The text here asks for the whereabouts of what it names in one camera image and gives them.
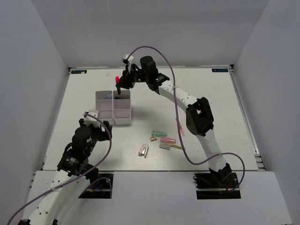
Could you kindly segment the pink cap black highlighter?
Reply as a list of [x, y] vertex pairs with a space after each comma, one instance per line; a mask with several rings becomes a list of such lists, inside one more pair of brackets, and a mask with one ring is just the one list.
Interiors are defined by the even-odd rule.
[[117, 93], [118, 93], [118, 95], [120, 95], [121, 94], [121, 89], [120, 89], [120, 86], [119, 86], [119, 82], [120, 82], [119, 76], [115, 77], [115, 82], [116, 82]]

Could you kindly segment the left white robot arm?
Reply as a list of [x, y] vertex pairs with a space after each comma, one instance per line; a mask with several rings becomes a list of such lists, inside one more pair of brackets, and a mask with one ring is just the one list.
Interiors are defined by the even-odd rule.
[[112, 126], [88, 114], [79, 120], [72, 141], [65, 147], [62, 158], [49, 189], [32, 199], [39, 205], [20, 225], [60, 225], [71, 204], [88, 187], [94, 187], [102, 177], [96, 165], [89, 164], [89, 157], [98, 142], [112, 140]]

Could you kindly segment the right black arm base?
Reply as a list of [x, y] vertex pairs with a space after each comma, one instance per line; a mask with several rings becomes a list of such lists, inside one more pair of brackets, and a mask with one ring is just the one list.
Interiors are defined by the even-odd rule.
[[195, 173], [193, 180], [198, 200], [241, 199], [239, 188], [234, 189], [238, 185], [236, 173], [229, 175], [222, 184], [214, 181], [210, 173]]

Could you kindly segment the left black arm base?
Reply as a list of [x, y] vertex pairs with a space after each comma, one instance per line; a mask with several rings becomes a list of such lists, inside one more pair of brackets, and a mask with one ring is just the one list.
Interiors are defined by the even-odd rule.
[[111, 199], [113, 193], [114, 173], [98, 172], [90, 184], [80, 194], [82, 199]]

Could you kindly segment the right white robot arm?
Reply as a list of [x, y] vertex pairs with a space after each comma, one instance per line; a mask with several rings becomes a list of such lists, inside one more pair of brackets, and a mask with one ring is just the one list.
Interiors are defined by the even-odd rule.
[[124, 55], [122, 62], [126, 65], [121, 78], [116, 81], [117, 93], [122, 89], [132, 89], [136, 83], [146, 83], [150, 90], [176, 103], [186, 114], [186, 127], [196, 136], [202, 145], [208, 159], [212, 183], [217, 187], [224, 186], [229, 181], [232, 170], [221, 155], [214, 134], [214, 118], [210, 104], [205, 97], [195, 98], [176, 87], [170, 78], [160, 73], [151, 56], [140, 59], [138, 67], [133, 57]]

